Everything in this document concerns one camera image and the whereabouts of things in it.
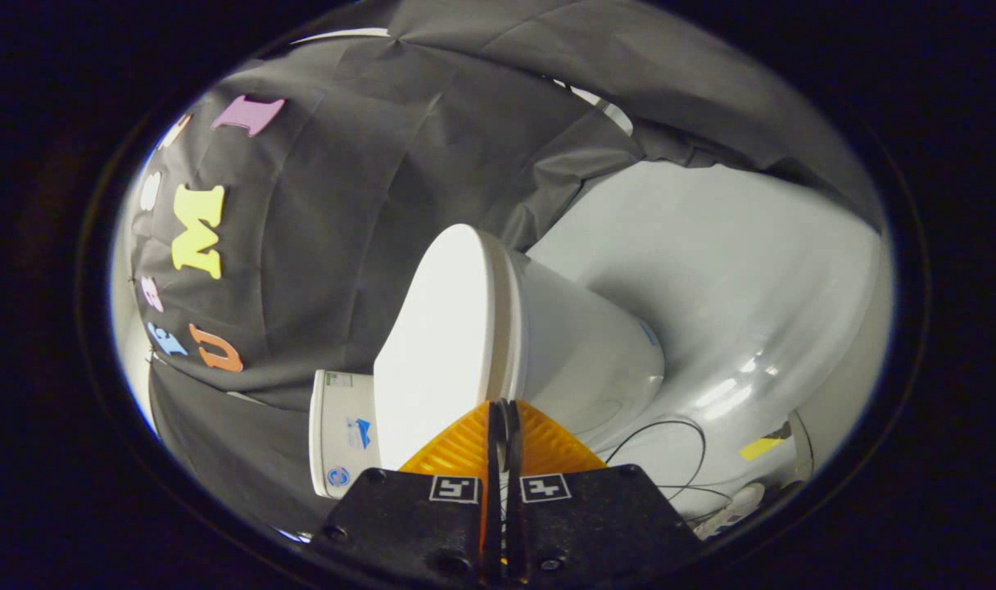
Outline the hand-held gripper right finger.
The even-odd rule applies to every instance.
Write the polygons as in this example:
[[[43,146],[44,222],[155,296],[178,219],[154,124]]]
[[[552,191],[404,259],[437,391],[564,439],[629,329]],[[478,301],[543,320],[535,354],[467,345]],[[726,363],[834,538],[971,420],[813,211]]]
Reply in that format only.
[[[514,585],[649,585],[703,551],[643,468],[607,466],[527,403],[508,403],[505,417]]]

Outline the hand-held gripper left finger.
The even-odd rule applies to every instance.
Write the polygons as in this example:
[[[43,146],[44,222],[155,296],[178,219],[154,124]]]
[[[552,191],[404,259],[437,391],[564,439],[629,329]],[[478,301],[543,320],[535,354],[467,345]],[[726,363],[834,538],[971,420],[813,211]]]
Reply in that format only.
[[[503,412],[480,404],[403,466],[364,471],[310,544],[363,585],[483,587],[503,569]]]

